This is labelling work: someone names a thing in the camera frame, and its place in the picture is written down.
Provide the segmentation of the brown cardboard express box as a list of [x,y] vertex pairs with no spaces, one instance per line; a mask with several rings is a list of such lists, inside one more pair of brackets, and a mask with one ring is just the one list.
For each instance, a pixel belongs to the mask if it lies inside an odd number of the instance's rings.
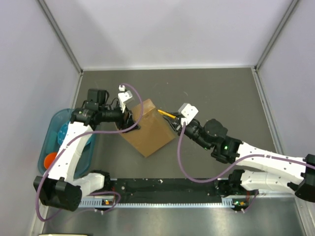
[[143,105],[143,115],[138,124],[140,128],[120,135],[147,158],[174,140],[175,134],[167,121],[159,114],[152,100],[145,100]]

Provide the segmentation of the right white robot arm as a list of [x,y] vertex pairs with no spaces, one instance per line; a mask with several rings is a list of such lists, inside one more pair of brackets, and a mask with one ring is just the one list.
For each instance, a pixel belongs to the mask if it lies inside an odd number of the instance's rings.
[[254,147],[239,139],[229,137],[225,128],[216,119],[204,125],[193,118],[188,120],[179,113],[159,111],[180,138],[187,136],[205,150],[212,150],[217,161],[234,166],[228,177],[229,194],[240,195],[244,191],[269,190],[286,192],[299,199],[315,201],[315,157],[292,157]]

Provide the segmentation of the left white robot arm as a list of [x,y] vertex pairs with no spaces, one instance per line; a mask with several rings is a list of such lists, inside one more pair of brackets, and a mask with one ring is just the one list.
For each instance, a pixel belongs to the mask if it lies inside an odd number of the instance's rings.
[[[107,104],[109,94],[106,90],[90,89],[82,106],[76,108],[64,141],[43,176],[37,176],[33,182],[36,190],[35,209],[39,212],[39,204],[58,209],[75,211],[81,199],[94,192],[106,195],[112,184],[108,175],[102,171],[94,171],[81,178],[75,178],[77,164],[87,141],[94,134],[127,133],[138,127],[139,120],[133,120],[127,103],[138,96],[138,91],[129,84],[119,85],[118,102],[114,108]],[[102,122],[113,122],[118,129],[101,131],[96,128]]]

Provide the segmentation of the yellow utility knife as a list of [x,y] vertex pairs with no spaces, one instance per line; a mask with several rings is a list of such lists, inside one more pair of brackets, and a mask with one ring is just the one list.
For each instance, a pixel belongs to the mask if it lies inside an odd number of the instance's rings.
[[175,115],[172,115],[172,114],[170,114],[170,113],[168,113],[168,112],[165,112],[165,111],[160,110],[160,109],[158,109],[157,111],[158,111],[158,113],[159,113],[160,115],[162,115],[162,116],[165,117],[165,118],[177,119],[177,117],[176,117]]

